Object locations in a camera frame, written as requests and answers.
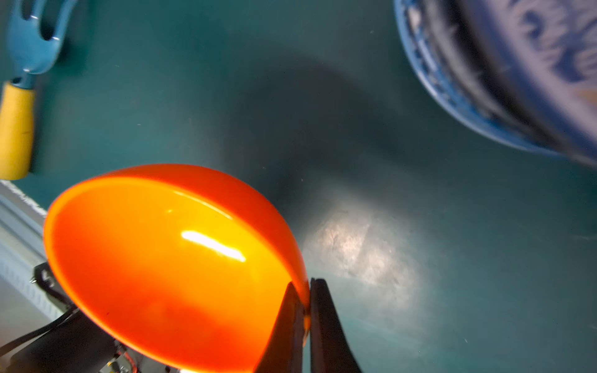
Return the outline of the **yellow blue patterned bowl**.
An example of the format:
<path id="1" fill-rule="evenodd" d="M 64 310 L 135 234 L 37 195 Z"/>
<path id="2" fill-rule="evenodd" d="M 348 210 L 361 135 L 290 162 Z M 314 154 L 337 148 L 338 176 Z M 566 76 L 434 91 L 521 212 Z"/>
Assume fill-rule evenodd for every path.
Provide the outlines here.
<path id="1" fill-rule="evenodd" d="M 460 1 L 483 56 L 569 158 L 596 165 L 596 3 Z"/>

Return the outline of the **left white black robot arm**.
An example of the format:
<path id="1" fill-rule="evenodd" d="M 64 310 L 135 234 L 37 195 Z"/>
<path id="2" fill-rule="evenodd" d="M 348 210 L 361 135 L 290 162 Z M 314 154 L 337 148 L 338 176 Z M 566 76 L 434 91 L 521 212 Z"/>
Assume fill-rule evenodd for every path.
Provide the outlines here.
<path id="1" fill-rule="evenodd" d="M 34 267 L 34 283 L 65 306 L 56 320 L 1 346 L 2 372 L 139 372 L 127 348 L 99 328 L 63 292 L 49 264 Z"/>

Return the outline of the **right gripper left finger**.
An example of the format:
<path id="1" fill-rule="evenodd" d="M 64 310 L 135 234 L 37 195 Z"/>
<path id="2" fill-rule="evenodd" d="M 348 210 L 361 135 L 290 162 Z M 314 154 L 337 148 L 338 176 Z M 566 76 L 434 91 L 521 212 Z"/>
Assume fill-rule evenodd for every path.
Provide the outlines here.
<path id="1" fill-rule="evenodd" d="M 301 373 L 303 371 L 303 338 L 305 309 L 295 286 L 286 288 L 269 341 L 255 373 Z"/>

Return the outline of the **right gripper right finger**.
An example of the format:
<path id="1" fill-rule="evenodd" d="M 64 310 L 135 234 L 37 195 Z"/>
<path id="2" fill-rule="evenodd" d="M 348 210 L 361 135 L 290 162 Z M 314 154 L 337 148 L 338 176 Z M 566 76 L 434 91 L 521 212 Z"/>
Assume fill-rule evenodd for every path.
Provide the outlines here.
<path id="1" fill-rule="evenodd" d="M 326 281 L 312 278 L 310 286 L 311 372 L 361 373 L 346 340 Z"/>

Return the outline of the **blue white floral bowl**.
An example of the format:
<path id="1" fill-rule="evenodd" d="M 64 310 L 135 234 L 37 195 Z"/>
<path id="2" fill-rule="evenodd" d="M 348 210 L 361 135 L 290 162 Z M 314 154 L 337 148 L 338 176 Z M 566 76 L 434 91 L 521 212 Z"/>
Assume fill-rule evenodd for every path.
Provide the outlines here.
<path id="1" fill-rule="evenodd" d="M 516 107 L 455 1 L 396 1 L 396 24 L 415 75 L 471 131 L 524 152 L 558 156 L 552 136 Z"/>

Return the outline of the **orange plastic bowl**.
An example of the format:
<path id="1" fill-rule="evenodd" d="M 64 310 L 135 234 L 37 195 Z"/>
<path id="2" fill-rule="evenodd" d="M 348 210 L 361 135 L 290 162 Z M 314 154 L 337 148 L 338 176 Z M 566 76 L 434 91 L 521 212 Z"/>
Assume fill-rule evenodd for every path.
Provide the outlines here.
<path id="1" fill-rule="evenodd" d="M 96 325 L 189 371 L 252 371 L 288 285 L 310 304 L 303 256 L 275 206 L 201 166 L 135 166 L 72 186 L 48 209 L 44 248 Z"/>

